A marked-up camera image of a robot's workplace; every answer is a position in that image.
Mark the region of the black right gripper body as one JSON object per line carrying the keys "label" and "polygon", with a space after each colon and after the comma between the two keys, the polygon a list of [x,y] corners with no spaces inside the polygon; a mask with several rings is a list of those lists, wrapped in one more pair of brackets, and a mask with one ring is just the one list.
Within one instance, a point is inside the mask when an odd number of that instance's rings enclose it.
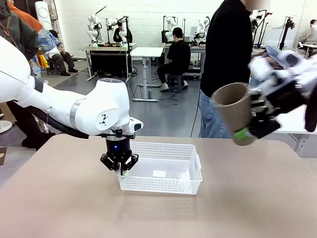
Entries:
{"label": "black right gripper body", "polygon": [[262,83],[262,95],[270,115],[286,114],[305,104],[306,99],[296,85],[292,77],[282,78],[277,74]]}

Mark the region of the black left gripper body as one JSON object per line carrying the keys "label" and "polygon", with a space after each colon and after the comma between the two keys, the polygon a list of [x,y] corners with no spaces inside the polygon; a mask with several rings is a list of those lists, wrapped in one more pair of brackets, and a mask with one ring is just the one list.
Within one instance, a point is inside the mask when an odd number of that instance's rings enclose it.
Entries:
{"label": "black left gripper body", "polygon": [[107,157],[115,163],[125,164],[132,155],[129,138],[117,141],[106,140],[106,147]]}

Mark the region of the brown paper cup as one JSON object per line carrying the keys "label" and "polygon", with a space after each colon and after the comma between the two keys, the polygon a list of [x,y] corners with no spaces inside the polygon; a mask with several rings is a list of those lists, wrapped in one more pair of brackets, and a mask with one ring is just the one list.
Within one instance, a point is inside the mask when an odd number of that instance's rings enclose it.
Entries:
{"label": "brown paper cup", "polygon": [[225,85],[213,93],[211,100],[236,145],[247,146],[256,140],[248,129],[252,112],[247,83]]}

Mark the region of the white perforated plastic basket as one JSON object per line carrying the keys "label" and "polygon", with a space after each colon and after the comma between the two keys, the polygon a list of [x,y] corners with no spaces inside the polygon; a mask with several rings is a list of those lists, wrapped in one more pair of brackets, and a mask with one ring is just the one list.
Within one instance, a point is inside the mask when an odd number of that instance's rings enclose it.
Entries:
{"label": "white perforated plastic basket", "polygon": [[[191,144],[131,142],[138,162],[118,176],[121,190],[195,195],[203,181],[196,147]],[[166,178],[152,177],[153,170]]]}

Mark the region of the white side table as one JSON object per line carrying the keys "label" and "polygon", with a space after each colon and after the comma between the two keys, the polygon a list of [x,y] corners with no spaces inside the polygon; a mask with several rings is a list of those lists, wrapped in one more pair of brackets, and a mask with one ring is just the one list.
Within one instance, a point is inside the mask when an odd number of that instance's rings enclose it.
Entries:
{"label": "white side table", "polygon": [[302,158],[317,159],[317,127],[314,132],[305,130],[306,105],[295,110],[280,114],[277,117],[281,128],[275,133],[286,134],[294,141],[293,149]]}

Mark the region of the white background desk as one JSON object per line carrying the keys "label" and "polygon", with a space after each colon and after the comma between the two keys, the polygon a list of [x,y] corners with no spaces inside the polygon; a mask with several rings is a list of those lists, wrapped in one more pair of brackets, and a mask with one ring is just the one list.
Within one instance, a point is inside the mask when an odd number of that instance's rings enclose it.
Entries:
{"label": "white background desk", "polygon": [[[168,55],[170,45],[171,44],[166,44],[166,43],[161,44],[161,46],[163,47],[163,53],[164,53],[164,63],[168,63],[167,55]],[[201,78],[204,72],[206,48],[194,46],[194,47],[190,47],[190,50],[192,54],[196,54],[198,56],[197,65],[194,67],[194,69],[187,70],[187,72],[184,75]]]}

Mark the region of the dark stool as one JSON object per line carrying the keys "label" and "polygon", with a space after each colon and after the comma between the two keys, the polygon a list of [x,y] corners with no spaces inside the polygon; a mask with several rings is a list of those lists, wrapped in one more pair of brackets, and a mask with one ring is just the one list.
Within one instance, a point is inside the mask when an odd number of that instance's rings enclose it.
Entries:
{"label": "dark stool", "polygon": [[169,74],[167,82],[170,91],[181,93],[183,90],[183,74]]}

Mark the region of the seated man black cap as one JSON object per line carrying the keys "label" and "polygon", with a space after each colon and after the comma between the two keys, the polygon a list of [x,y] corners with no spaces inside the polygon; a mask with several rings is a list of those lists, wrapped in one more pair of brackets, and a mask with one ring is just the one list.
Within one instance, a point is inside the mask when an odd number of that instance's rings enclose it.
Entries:
{"label": "seated man black cap", "polygon": [[159,66],[157,69],[158,77],[161,82],[161,87],[159,88],[161,92],[167,92],[169,90],[166,81],[167,74],[184,74],[190,65],[190,46],[183,40],[184,35],[182,29],[179,27],[174,28],[172,35],[174,43],[169,47],[167,54],[168,63]]}

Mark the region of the white standing desk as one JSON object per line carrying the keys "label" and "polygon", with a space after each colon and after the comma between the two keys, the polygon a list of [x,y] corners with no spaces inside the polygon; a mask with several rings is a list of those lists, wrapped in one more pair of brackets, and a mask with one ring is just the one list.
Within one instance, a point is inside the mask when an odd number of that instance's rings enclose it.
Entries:
{"label": "white standing desk", "polygon": [[141,98],[134,98],[135,102],[158,102],[158,99],[149,99],[148,98],[148,87],[150,86],[147,83],[147,61],[148,65],[151,67],[151,58],[159,58],[163,52],[163,47],[136,47],[131,52],[132,58],[142,58],[143,66],[143,84],[139,84],[138,87],[142,88]]}

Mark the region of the seated person patterned blue shirt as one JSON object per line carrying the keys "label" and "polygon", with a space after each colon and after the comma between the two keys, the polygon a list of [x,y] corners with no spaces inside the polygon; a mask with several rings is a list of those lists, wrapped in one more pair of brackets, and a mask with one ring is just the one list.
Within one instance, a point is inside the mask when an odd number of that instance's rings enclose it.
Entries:
{"label": "seated person patterned blue shirt", "polygon": [[70,73],[77,73],[72,56],[69,52],[59,50],[60,40],[54,30],[42,28],[38,32],[40,48],[38,55],[56,64],[61,76],[70,76]]}

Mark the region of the white round stand base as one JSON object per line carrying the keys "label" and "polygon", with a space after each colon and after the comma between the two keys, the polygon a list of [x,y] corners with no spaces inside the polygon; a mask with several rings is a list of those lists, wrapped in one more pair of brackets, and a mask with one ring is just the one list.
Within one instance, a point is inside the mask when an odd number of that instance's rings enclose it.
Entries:
{"label": "white round stand base", "polygon": [[12,128],[12,122],[8,120],[0,120],[0,134],[10,130]]}

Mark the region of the seated person in black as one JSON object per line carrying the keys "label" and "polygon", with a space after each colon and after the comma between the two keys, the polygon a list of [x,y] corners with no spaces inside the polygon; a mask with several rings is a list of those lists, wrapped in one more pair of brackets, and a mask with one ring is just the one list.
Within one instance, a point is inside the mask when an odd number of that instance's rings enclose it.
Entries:
{"label": "seated person in black", "polygon": [[123,42],[124,44],[133,42],[133,37],[131,31],[127,28],[126,22],[117,21],[117,28],[113,35],[113,40],[116,43]]}

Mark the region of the yellow object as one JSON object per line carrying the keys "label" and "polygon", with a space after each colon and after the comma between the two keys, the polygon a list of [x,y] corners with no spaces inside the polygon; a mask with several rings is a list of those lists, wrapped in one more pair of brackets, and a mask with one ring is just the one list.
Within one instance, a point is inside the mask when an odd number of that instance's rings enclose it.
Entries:
{"label": "yellow object", "polygon": [[49,68],[49,64],[43,55],[38,55],[38,61],[42,68]]}

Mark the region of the white tower fan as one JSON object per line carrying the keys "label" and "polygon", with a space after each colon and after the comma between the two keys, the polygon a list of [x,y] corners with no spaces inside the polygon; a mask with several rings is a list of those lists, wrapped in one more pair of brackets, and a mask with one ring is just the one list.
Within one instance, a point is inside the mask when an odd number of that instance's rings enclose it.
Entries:
{"label": "white tower fan", "polygon": [[35,10],[36,10],[38,21],[47,30],[52,30],[53,28],[52,28],[48,4],[45,1],[37,1],[35,2]]}

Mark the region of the person in orange top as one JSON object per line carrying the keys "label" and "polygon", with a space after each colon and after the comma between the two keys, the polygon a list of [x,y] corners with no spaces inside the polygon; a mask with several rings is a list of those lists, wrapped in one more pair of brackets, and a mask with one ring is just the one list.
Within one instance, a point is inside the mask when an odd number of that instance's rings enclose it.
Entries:
{"label": "person in orange top", "polygon": [[31,28],[33,28],[37,33],[39,33],[40,30],[43,29],[44,26],[38,20],[36,20],[33,16],[19,10],[17,7],[14,6],[14,4],[10,0],[7,0],[7,2],[8,2],[10,10],[14,12],[25,23],[27,23]]}

